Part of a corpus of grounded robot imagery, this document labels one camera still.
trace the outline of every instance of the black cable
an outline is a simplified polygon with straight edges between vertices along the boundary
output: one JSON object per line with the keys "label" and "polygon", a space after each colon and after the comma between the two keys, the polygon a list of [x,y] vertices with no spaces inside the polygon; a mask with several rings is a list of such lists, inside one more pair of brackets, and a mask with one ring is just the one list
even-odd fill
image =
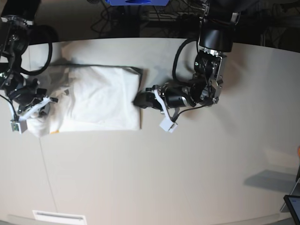
{"label": "black cable", "polygon": [[37,75],[41,74],[42,72],[44,72],[48,68],[48,66],[50,65],[51,58],[52,58],[53,46],[52,46],[52,40],[51,40],[50,35],[44,29],[40,29],[40,30],[37,30],[37,31],[44,34],[47,41],[48,41],[48,45],[49,45],[48,58],[47,58],[47,61],[46,61],[45,65],[42,68],[38,69],[38,70],[28,71],[28,70],[23,69],[21,67],[20,73],[23,73],[23,74],[26,74],[26,75],[29,75],[29,76],[37,76]]}
{"label": "black cable", "polygon": [[11,107],[13,108],[13,111],[14,111],[14,119],[15,119],[15,121],[17,121],[18,120],[18,116],[17,116],[17,113],[15,112],[15,108],[14,108],[12,102],[9,101],[6,97],[4,97],[2,95],[0,95],[0,97],[3,98],[4,100],[6,100],[11,105]]}
{"label": "black cable", "polygon": [[166,18],[169,18],[169,19],[173,19],[173,20],[175,20],[176,18],[174,18],[174,17],[171,17],[171,16],[169,16],[169,15],[162,15],[161,13],[160,13],[160,16],[162,16],[162,17],[166,17]]}
{"label": "black cable", "polygon": [[179,0],[176,0],[176,1],[177,1],[177,3],[178,3],[178,8],[179,8],[182,12],[184,12],[185,9],[182,9],[182,8],[181,8],[180,1],[179,1]]}
{"label": "black cable", "polygon": [[168,5],[170,4],[170,7],[172,8],[173,12],[175,12],[175,9],[174,9],[174,7],[173,7],[173,5],[172,5],[172,2],[173,2],[173,0],[172,0],[172,1],[169,1]]}
{"label": "black cable", "polygon": [[[153,6],[153,8],[154,8],[154,10],[155,10],[155,12],[156,12],[156,14],[157,14],[158,21],[161,22],[161,21],[160,21],[159,14],[158,14],[158,11],[156,10],[155,6]],[[167,35],[166,32],[165,32],[165,29],[163,28],[161,31],[164,33],[165,37],[168,38],[168,35]]]}
{"label": "black cable", "polygon": [[190,108],[190,109],[183,110],[183,111],[181,111],[180,113],[178,113],[177,116],[175,116],[175,117],[173,118],[172,121],[175,123],[176,120],[178,119],[178,117],[179,117],[181,114],[183,114],[184,112],[191,111],[191,110],[195,110],[195,109],[201,109],[201,108],[204,108],[204,107],[206,107],[206,105],[202,105],[202,106],[200,106],[200,107],[195,107],[195,108]]}
{"label": "black cable", "polygon": [[173,80],[174,82],[176,82],[177,84],[179,85],[185,85],[185,86],[188,86],[190,87],[190,84],[187,83],[187,82],[182,82],[182,81],[179,81],[177,79],[177,75],[176,75],[176,68],[177,68],[177,64],[178,64],[178,59],[179,59],[179,56],[180,56],[180,53],[182,52],[182,49],[189,43],[193,42],[193,41],[198,41],[196,38],[191,38],[191,39],[186,39],[178,48],[177,50],[177,53],[175,55],[175,59],[174,59],[174,63],[173,63],[173,68],[172,68],[172,77],[173,77]]}
{"label": "black cable", "polygon": [[[104,7],[104,9],[101,11],[101,14],[100,14],[101,18],[100,18],[99,20],[97,20],[96,22],[94,22],[94,23],[90,26],[90,29],[91,29],[93,32],[98,33],[99,35],[101,35],[101,33],[103,32],[104,28],[107,26],[108,22],[111,20],[111,18],[110,18],[110,13],[109,13],[109,11],[108,11],[108,9],[110,9],[111,6],[106,7],[106,5],[105,5],[105,3],[104,3],[103,1],[101,1],[101,3],[102,3],[102,5],[103,5],[103,7]],[[99,24],[99,23],[100,23],[101,21],[103,21],[103,20],[106,21],[105,25],[103,26],[104,28],[102,27],[101,31],[96,30],[96,29],[94,28],[94,26],[96,26],[97,24]]]}
{"label": "black cable", "polygon": [[196,12],[193,10],[193,8],[189,4],[187,4],[184,0],[182,2],[187,5],[187,8],[192,9],[192,12],[196,14]]}
{"label": "black cable", "polygon": [[199,36],[198,40],[196,41],[197,54],[199,54],[199,45],[198,45],[199,39],[200,39],[200,36]]}
{"label": "black cable", "polygon": [[[198,45],[198,41],[196,41],[196,47],[197,47],[197,53],[199,54],[199,45]],[[203,59],[200,59],[199,62],[200,62],[200,64],[201,64],[201,67],[202,67],[203,70],[204,70],[204,71],[203,71],[203,76],[204,76],[205,81],[206,81],[208,95],[210,95],[210,85],[208,85],[208,80],[207,80],[207,77],[206,77],[206,67],[204,66]]]}

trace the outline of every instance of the folded white cloth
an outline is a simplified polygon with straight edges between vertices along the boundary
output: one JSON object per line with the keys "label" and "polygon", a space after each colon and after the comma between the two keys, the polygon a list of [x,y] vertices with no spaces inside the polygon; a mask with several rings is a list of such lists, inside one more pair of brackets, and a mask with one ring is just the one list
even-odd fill
{"label": "folded white cloth", "polygon": [[54,70],[49,68],[39,80],[59,102],[51,104],[47,117],[27,120],[28,130],[34,135],[140,129],[140,111],[133,100],[141,74],[129,67],[56,67]]}

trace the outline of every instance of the white fabric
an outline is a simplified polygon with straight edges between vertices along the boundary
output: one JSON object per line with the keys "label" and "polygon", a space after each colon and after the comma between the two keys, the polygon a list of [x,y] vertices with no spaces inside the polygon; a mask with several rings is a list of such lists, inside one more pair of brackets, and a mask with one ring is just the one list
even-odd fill
{"label": "white fabric", "polygon": [[[122,67],[92,66],[64,67],[63,73],[68,76],[69,87],[56,79],[60,88],[52,88],[51,94],[59,102],[51,104],[47,117],[27,120],[28,129],[35,136],[66,131],[140,129],[140,111],[132,103],[139,88],[137,72]],[[57,74],[50,72],[46,76],[45,82],[49,83],[49,77],[52,80]]]}

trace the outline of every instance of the vent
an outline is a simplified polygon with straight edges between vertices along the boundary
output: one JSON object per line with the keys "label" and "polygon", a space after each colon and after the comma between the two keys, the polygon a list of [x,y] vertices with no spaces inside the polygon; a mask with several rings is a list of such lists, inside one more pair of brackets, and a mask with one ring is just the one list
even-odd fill
{"label": "vent", "polygon": [[82,215],[72,215],[54,212],[44,212],[33,210],[33,215],[36,220],[67,224],[67,225],[87,225],[85,216]]}

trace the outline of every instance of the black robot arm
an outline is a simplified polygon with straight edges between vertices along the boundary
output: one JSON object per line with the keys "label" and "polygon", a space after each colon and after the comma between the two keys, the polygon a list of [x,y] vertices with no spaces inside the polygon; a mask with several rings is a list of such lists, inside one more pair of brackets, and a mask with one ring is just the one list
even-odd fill
{"label": "black robot arm", "polygon": [[[47,113],[50,102],[57,99],[46,95],[47,90],[38,88],[37,79],[26,79],[22,74],[36,76],[44,72],[52,57],[52,42],[46,30],[34,26],[34,17],[40,0],[8,0],[1,14],[0,56],[8,63],[0,63],[0,90],[4,90],[13,119],[13,131],[24,132],[26,120],[33,113]],[[21,67],[22,55],[26,51],[30,33],[40,32],[48,40],[49,53],[46,64],[39,70],[27,71]],[[19,105],[16,111],[12,102]]]}
{"label": "black robot arm", "polygon": [[[141,108],[152,107],[165,115],[160,124],[165,131],[173,132],[176,120],[184,111],[217,104],[222,91],[223,70],[226,61],[224,53],[231,52],[236,24],[240,12],[255,0],[208,0],[202,3],[201,32],[199,37],[185,40],[179,47],[172,68],[173,83],[154,85],[140,92],[134,104]],[[197,57],[194,74],[187,82],[176,76],[176,67],[182,49],[191,42],[197,42]],[[174,108],[171,116],[168,109]]]}

